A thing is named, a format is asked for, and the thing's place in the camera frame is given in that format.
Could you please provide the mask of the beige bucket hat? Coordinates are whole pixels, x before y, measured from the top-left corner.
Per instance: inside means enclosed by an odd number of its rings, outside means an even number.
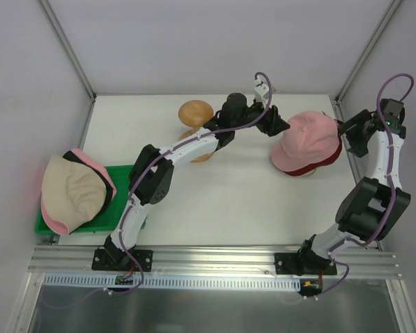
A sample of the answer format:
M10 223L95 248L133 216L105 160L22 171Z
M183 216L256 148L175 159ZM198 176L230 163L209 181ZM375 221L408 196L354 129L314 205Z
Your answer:
M42 202L48 215L70 228L91 221L101 210L106 186L84 164L53 156L42 181Z

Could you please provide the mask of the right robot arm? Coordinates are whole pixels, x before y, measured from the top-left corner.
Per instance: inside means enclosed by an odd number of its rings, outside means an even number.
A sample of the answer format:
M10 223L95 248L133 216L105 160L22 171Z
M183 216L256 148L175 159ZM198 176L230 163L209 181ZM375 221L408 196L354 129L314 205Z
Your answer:
M350 245L366 247L382 240L410 205L399 179L400 151L406 138L402 101L381 99L376 110L363 110L338 127L356 157L368 157L365 176L343 200L335 223L315 234L297 252L299 274L334 267L333 255Z

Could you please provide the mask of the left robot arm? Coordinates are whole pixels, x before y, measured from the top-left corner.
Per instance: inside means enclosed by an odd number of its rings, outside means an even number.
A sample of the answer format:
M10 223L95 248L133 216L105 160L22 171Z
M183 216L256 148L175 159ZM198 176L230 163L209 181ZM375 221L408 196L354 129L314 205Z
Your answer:
M103 269L139 268L139 261L133 254L139 231L153 206L168 194L176 169L226 147L240 129L255 126L269 137L288 130L289 124L270 102L270 97L257 94L249 105L243 94L233 93L219 111L214 111L204 101L184 103L178 117L190 130L170 146L156 148L149 144L143 147L132 167L125 209L99 255Z

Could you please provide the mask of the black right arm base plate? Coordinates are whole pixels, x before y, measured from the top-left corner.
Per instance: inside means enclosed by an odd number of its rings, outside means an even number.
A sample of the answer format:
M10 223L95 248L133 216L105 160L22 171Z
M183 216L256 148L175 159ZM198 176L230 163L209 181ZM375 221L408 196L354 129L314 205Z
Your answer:
M316 254L275 253L274 258L278 275L337 275L337 268L331 265L331 261Z

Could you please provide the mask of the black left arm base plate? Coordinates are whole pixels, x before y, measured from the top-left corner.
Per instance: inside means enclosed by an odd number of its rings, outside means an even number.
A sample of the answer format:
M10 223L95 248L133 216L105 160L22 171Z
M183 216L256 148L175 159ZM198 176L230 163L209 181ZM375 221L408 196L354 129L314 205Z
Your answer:
M98 247L94 251L91 268L93 271L129 271L132 267L140 271L151 272L153 263L152 250L129 250L131 256L118 248Z

